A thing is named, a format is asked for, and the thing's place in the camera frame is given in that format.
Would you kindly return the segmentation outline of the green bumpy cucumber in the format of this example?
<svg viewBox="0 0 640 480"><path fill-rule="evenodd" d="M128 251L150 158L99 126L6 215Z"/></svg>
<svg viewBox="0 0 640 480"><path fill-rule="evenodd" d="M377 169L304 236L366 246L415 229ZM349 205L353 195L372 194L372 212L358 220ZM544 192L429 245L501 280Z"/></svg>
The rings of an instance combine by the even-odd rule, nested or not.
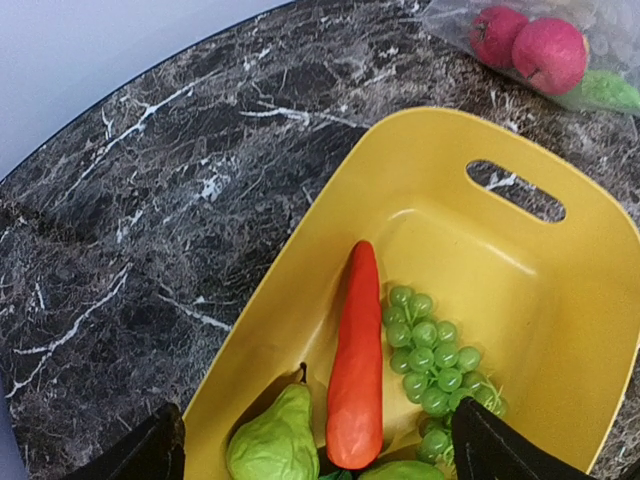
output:
<svg viewBox="0 0 640 480"><path fill-rule="evenodd" d="M581 107L639 112L639 90L615 72L587 70L571 94Z"/></svg>

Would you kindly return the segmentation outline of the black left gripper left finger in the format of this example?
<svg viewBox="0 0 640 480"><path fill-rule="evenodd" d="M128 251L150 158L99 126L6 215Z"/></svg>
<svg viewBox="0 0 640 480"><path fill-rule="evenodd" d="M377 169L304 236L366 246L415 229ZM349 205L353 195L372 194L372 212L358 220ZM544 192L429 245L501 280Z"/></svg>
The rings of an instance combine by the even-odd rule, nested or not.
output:
<svg viewBox="0 0 640 480"><path fill-rule="evenodd" d="M64 480L183 480L185 424L178 406L165 403L106 453Z"/></svg>

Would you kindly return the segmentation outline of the red tomato front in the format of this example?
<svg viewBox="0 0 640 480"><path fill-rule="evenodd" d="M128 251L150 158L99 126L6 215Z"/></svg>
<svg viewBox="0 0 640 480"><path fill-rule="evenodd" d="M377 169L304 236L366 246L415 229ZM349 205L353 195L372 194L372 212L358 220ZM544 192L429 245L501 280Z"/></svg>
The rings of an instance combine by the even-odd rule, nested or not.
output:
<svg viewBox="0 0 640 480"><path fill-rule="evenodd" d="M558 18L528 23L515 38L512 61L519 74L538 91L564 95L583 79L588 49L583 34Z"/></svg>

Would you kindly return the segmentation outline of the green grape bunch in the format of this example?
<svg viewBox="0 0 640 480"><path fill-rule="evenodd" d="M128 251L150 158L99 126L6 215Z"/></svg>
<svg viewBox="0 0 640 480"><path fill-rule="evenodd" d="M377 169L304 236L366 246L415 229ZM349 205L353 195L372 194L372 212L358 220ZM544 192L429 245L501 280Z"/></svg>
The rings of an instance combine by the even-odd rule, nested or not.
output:
<svg viewBox="0 0 640 480"><path fill-rule="evenodd" d="M472 398L502 418L508 402L484 374L481 351L459 343L457 326L435 315L434 301L410 286L390 289L383 308L383 326L391 347L391 370L402 377L409 402L426 418L419 426L417 456L432 465L454 461L453 414L465 398Z"/></svg>

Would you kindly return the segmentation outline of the yellow plastic basket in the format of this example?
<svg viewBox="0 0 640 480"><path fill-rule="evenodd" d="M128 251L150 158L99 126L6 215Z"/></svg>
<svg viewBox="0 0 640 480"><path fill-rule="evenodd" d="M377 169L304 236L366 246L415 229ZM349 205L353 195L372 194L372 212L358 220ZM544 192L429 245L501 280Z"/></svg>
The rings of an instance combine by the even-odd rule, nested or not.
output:
<svg viewBox="0 0 640 480"><path fill-rule="evenodd" d="M355 243L384 287L429 294L503 390L507 423L589 471L639 344L639 234L579 170L475 116L415 108L356 144L251 297L185 413L189 479L224 479L234 430L305 376L314 438Z"/></svg>

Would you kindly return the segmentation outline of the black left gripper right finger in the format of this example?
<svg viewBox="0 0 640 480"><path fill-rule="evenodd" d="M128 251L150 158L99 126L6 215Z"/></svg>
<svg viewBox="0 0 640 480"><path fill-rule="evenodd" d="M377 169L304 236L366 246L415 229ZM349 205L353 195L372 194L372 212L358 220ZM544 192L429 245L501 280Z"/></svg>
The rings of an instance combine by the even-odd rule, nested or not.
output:
<svg viewBox="0 0 640 480"><path fill-rule="evenodd" d="M586 480L590 476L546 453L471 397L452 416L459 480Z"/></svg>

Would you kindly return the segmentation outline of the green leafy vegetable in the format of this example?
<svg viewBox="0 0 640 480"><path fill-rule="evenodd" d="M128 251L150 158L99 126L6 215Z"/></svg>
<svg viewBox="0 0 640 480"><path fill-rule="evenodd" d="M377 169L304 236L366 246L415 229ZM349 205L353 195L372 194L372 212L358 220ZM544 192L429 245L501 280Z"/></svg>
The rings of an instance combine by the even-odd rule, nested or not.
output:
<svg viewBox="0 0 640 480"><path fill-rule="evenodd" d="M353 480L353 473L350 470L336 470L322 475L318 480Z"/></svg>

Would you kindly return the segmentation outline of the clear zip top bag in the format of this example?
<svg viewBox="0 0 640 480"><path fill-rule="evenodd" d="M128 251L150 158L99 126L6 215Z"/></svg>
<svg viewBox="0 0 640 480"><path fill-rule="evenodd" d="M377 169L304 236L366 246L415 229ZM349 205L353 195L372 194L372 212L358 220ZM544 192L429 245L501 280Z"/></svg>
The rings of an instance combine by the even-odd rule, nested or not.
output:
<svg viewBox="0 0 640 480"><path fill-rule="evenodd" d="M639 113L636 1L432 1L423 22L568 110Z"/></svg>

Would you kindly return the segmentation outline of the orange carrot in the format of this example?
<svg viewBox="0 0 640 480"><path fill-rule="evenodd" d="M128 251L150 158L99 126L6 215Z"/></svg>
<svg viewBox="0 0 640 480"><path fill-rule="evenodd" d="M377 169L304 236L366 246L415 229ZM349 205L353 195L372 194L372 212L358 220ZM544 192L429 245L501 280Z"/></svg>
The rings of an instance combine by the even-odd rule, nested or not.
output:
<svg viewBox="0 0 640 480"><path fill-rule="evenodd" d="M380 282L373 246L358 242L351 255L331 372L326 451L338 467L360 470L383 445L383 352Z"/></svg>

